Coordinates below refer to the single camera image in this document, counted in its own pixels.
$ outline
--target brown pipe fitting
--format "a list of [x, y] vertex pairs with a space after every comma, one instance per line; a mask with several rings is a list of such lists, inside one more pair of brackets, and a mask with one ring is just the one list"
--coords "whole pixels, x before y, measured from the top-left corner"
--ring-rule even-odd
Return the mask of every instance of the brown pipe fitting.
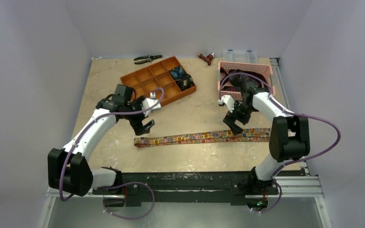
[[199, 53], [198, 57], [203, 61], [208, 63], [208, 66], [212, 64], [212, 60], [215, 58], [215, 53], [211, 52], [207, 57], [203, 56], [203, 54]]

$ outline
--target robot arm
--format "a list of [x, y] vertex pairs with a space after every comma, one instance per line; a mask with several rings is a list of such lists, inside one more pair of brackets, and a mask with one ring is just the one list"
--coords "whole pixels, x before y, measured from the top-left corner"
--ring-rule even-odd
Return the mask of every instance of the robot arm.
[[51, 188], [59, 189], [60, 175], [66, 156], [71, 152], [63, 177], [63, 190], [78, 196], [84, 196], [91, 188], [113, 186], [117, 171], [112, 168], [90, 170], [87, 161], [105, 133], [119, 119], [129, 120], [136, 135], [149, 133], [154, 125], [151, 120], [142, 124], [149, 113], [161, 108], [160, 103], [152, 93], [150, 98], [141, 96], [130, 102], [133, 88], [118, 85], [114, 94], [102, 99], [96, 106], [92, 117], [82, 130], [62, 149], [52, 149], [48, 154], [48, 184]]
[[[257, 110], [272, 122], [270, 153], [260, 165], [253, 169], [255, 181], [272, 180], [274, 171], [284, 164], [284, 161], [299, 160], [310, 153], [308, 119], [281, 111], [275, 105], [281, 104], [269, 96], [268, 89], [257, 88], [254, 82], [249, 81], [242, 84], [240, 92], [242, 102], [234, 101], [230, 95], [224, 95], [219, 100], [219, 105], [226, 105], [228, 108], [223, 122], [230, 127], [233, 134], [240, 134], [243, 131], [235, 122], [248, 123], [251, 113]], [[289, 136], [289, 130], [295, 134]]]

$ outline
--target pink basket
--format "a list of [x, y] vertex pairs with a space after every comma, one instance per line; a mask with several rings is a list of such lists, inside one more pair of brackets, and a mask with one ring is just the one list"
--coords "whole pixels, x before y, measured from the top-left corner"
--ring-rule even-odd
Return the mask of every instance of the pink basket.
[[[271, 75], [273, 74], [272, 72], [272, 67], [268, 66], [268, 65], [262, 65], [262, 64], [252, 64], [252, 63], [236, 63], [236, 62], [225, 62], [225, 61], [221, 61], [219, 62], [219, 66], [218, 66], [218, 74], [219, 74], [219, 80], [218, 80], [218, 91], [220, 91], [220, 82], [221, 80], [223, 80], [223, 78], [221, 78], [221, 74], [220, 74], [220, 68], [223, 67], [227, 72], [231, 69], [239, 69], [239, 70], [243, 70], [243, 71], [252, 71], [252, 72], [256, 72], [258, 74], [262, 74], [262, 76], [265, 77], [265, 79], [267, 80], [268, 85], [272, 85], [271, 83]], [[272, 86], [272, 94], [275, 94], [275, 87]], [[241, 93], [240, 92], [232, 92], [232, 91], [221, 91], [221, 95], [230, 95], [231, 97], [233, 97], [234, 100], [239, 100], [241, 101]]]

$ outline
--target table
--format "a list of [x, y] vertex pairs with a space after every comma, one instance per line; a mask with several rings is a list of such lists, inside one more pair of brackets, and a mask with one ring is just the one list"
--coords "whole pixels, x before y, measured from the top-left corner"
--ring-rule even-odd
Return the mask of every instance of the table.
[[[214, 59], [211, 66], [199, 58], [179, 58], [179, 61], [194, 79], [197, 91], [168, 104], [145, 119], [144, 124], [154, 119], [155, 126], [144, 137], [229, 129], [223, 123], [227, 108], [217, 104], [217, 65], [221, 59]], [[260, 58], [259, 63], [270, 65], [268, 58]], [[135, 65], [132, 59], [94, 59], [73, 135], [89, 121], [97, 102], [114, 92], [116, 85], [121, 83], [121, 76], [148, 65]], [[282, 99], [277, 94], [276, 98], [281, 102]], [[271, 122], [263, 114], [253, 113], [250, 122], [241, 127], [271, 127]], [[137, 148], [134, 146], [134, 137], [136, 136], [129, 122], [120, 120], [96, 147], [89, 161], [90, 168], [111, 166], [123, 172], [249, 171], [260, 164], [269, 153], [267, 142]], [[285, 169], [299, 170], [300, 166], [296, 163]]]

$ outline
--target beige marble surface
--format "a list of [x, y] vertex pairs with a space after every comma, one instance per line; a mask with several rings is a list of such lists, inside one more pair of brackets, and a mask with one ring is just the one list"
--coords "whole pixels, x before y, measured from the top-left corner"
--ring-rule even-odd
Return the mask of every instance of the beige marble surface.
[[[145, 137], [198, 133], [229, 129], [223, 123], [226, 107], [217, 104], [217, 64], [211, 66], [199, 58], [179, 58], [197, 85], [197, 91], [152, 113], [144, 124], [154, 119], [155, 126]], [[270, 64], [269, 59], [260, 59]], [[135, 65], [132, 59], [95, 59], [77, 117], [74, 135], [91, 117], [98, 101], [113, 93], [120, 77], [148, 66]], [[253, 113], [245, 128], [271, 127], [261, 113]], [[225, 142], [209, 144], [167, 145], [136, 148], [129, 122], [120, 120], [110, 129], [90, 158], [91, 169], [111, 166], [124, 172], [155, 171], [243, 171], [251, 170], [269, 153], [267, 142]], [[298, 164], [287, 169], [299, 169]]]

